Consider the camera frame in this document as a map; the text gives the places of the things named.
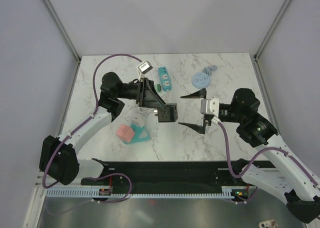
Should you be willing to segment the blue rectangular power strip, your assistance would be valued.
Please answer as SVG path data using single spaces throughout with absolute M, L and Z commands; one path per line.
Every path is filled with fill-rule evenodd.
M 158 77 L 164 92 L 172 90 L 172 83 L 169 72 L 165 66 L 158 68 Z

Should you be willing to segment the black cube charger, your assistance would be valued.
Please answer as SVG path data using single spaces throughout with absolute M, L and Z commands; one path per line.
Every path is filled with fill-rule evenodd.
M 167 103 L 165 108 L 158 108 L 155 116 L 159 123 L 174 123 L 178 120 L 177 103 Z

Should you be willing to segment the white charger plug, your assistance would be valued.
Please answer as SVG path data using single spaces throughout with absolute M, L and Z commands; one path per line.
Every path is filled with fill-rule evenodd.
M 131 120 L 132 124 L 134 124 L 137 127 L 143 128 L 145 125 L 145 122 L 141 116 L 135 116 Z

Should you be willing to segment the teal triangular power strip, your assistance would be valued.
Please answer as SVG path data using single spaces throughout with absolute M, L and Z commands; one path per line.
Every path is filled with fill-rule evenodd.
M 132 128 L 132 130 L 134 131 L 134 136 L 131 139 L 130 142 L 123 142 L 126 145 L 130 145 L 130 144 L 135 144 L 135 143 L 141 143 L 141 142 L 147 142 L 150 140 L 150 135 L 146 129 L 145 126 L 140 127 L 138 125 L 135 125 L 134 123 L 132 123 L 130 125 L 130 127 Z

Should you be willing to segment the pink cube socket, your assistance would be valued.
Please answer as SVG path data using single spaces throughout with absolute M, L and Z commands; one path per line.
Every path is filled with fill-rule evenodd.
M 116 136 L 124 143 L 129 144 L 133 140 L 135 132 L 130 126 L 122 124 L 116 131 Z

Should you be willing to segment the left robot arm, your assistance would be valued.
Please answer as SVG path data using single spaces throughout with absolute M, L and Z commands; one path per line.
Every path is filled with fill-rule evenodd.
M 102 77 L 100 98 L 88 118 L 57 137 L 49 135 L 44 139 L 39 162 L 43 181 L 47 176 L 63 185 L 83 178 L 92 178 L 99 185 L 109 181 L 110 173 L 101 161 L 79 160 L 77 154 L 98 131 L 121 114 L 125 106 L 122 99 L 135 100 L 144 108 L 161 110 L 166 107 L 152 80 L 141 78 L 138 83 L 124 83 L 116 73 L 106 73 Z

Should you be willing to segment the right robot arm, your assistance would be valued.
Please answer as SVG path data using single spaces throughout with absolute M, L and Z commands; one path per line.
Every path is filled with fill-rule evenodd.
M 234 92 L 229 104 L 208 99 L 206 89 L 186 95 L 200 99 L 203 125 L 185 123 L 199 134 L 216 124 L 223 132 L 229 179 L 235 185 L 254 185 L 282 201 L 300 222 L 309 224 L 320 218 L 320 179 L 293 153 L 278 130 L 259 114 L 260 101 L 249 88 Z M 236 133 L 257 150 L 251 160 L 231 162 L 230 144 L 224 123 L 238 124 Z

